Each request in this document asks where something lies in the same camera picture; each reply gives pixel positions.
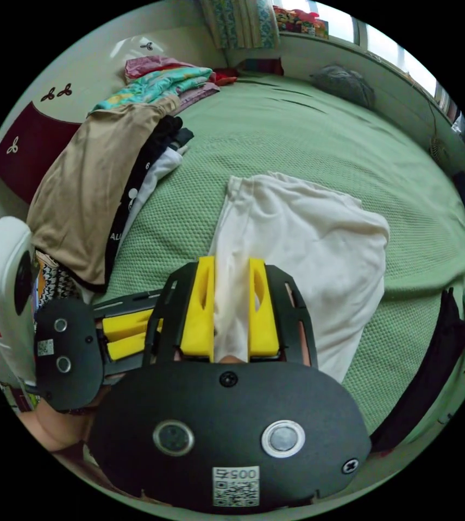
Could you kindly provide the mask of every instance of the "gray pillow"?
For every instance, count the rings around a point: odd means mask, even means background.
[[[324,92],[367,109],[374,108],[374,90],[359,72],[350,71],[341,65],[327,65],[310,77],[313,86]]]

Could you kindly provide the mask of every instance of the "textured green blanket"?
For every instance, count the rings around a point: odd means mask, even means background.
[[[385,295],[343,385],[369,433],[417,372],[453,286],[465,284],[465,210],[450,179],[377,114],[289,78],[240,79],[181,113],[195,138],[141,210],[99,301],[162,287],[207,254],[230,175],[279,171],[348,193],[390,225]]]

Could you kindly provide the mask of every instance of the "window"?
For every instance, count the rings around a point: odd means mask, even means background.
[[[339,11],[320,2],[310,0],[272,0],[272,3],[288,10],[301,9],[305,12],[318,13],[321,20],[329,22],[329,36],[333,40],[340,39],[345,42],[355,43],[354,27],[357,27],[359,31],[357,44],[359,44],[359,37],[361,37],[362,50],[368,50],[395,65],[403,72],[408,73],[429,94],[432,96],[436,95],[437,80],[433,74],[408,51],[398,45],[397,42],[375,27],[353,20],[346,12]]]
[[[416,60],[407,50],[405,50],[405,64],[403,70],[420,84],[429,94],[435,96],[437,80],[434,75],[419,61]]]
[[[346,12],[309,0],[273,0],[273,4],[289,11],[301,9],[305,12],[316,12],[321,20],[329,22],[329,36],[354,43],[352,17]]]
[[[374,27],[369,26],[368,24],[366,24],[366,27],[368,50],[396,67],[400,67],[399,46],[397,43]]]

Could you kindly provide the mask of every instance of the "teal patterned fabric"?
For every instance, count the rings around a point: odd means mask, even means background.
[[[272,2],[270,0],[256,0],[256,3],[260,17],[260,34],[264,42],[263,47],[274,49],[280,42],[280,33]]]
[[[273,49],[279,31],[271,0],[200,0],[218,49]]]

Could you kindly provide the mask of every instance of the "qr code sticker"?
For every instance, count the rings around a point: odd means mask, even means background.
[[[260,505],[260,467],[214,467],[214,506]]]
[[[53,339],[37,342],[37,356],[46,357],[53,354]]]

